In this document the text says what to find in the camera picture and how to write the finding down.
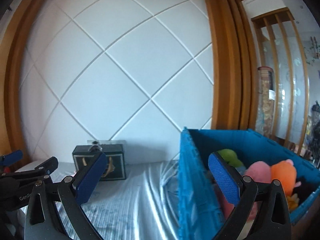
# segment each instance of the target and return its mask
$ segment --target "blue plastic box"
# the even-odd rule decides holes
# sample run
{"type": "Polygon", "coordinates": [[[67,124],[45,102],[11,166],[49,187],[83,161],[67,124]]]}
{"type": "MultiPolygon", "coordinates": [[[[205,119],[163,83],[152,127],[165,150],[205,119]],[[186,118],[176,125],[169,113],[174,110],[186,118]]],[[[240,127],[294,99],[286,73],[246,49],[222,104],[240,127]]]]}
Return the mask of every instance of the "blue plastic box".
{"type": "Polygon", "coordinates": [[[180,239],[212,239],[224,223],[217,197],[206,178],[209,155],[222,149],[234,150],[246,167],[257,161],[273,165],[286,159],[293,160],[297,177],[304,176],[317,190],[290,214],[292,225],[303,217],[320,193],[320,171],[252,130],[185,128],[181,133],[179,160],[180,239]]]}

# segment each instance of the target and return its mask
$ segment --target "metal screw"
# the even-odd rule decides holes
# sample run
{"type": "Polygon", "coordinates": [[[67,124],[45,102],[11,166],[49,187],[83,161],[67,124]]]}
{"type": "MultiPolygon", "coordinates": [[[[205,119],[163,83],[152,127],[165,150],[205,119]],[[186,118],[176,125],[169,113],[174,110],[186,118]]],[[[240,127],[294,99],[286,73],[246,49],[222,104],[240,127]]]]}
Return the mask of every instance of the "metal screw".
{"type": "Polygon", "coordinates": [[[251,182],[251,178],[249,176],[243,176],[243,180],[245,182],[251,182]]]}
{"type": "Polygon", "coordinates": [[[72,177],[71,176],[67,176],[67,177],[64,178],[63,181],[68,183],[68,182],[72,181],[72,177]]]}
{"type": "Polygon", "coordinates": [[[277,179],[275,179],[275,180],[273,181],[273,184],[275,184],[276,186],[280,186],[280,185],[281,185],[280,181],[277,180],[277,179]]]}
{"type": "Polygon", "coordinates": [[[36,181],[36,187],[40,186],[42,184],[42,180],[37,180],[36,181]]]}

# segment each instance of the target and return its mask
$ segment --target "green plush toy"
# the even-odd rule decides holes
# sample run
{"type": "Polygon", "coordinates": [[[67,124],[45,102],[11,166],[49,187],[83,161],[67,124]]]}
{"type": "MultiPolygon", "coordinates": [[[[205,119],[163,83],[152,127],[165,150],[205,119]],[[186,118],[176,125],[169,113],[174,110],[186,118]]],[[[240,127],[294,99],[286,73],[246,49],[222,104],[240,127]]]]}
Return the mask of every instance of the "green plush toy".
{"type": "Polygon", "coordinates": [[[233,150],[224,149],[224,150],[218,151],[218,153],[224,159],[224,161],[228,163],[230,166],[233,166],[235,168],[244,166],[241,160],[238,159],[237,154],[233,150]]]}

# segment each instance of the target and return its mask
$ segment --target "pink ear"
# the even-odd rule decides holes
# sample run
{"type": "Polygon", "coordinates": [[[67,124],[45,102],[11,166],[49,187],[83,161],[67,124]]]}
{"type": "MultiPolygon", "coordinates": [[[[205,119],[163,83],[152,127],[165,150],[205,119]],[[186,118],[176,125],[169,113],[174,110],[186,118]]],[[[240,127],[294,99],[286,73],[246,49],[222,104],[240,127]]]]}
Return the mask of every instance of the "pink ear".
{"type": "Polygon", "coordinates": [[[295,185],[294,185],[294,187],[300,187],[301,186],[301,181],[298,181],[295,185]]]}
{"type": "Polygon", "coordinates": [[[293,161],[292,161],[292,160],[287,159],[286,162],[287,162],[287,163],[290,163],[290,164],[293,166],[293,161]]]}

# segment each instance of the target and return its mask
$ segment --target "bed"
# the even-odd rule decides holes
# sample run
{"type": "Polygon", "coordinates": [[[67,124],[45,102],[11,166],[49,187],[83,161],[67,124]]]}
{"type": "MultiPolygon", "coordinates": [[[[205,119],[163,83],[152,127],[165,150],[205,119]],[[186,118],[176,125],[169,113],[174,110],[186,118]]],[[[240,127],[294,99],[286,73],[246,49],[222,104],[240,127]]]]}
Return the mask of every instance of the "bed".
{"type": "MultiPolygon", "coordinates": [[[[19,171],[32,170],[42,161],[19,171]]],[[[178,239],[177,161],[127,165],[126,180],[100,181],[81,207],[104,239],[178,239]]],[[[73,163],[59,163],[53,182],[75,174],[73,163]]],[[[69,237],[79,239],[60,202],[57,208],[69,237]]],[[[27,207],[18,211],[23,232],[27,207]]]]}

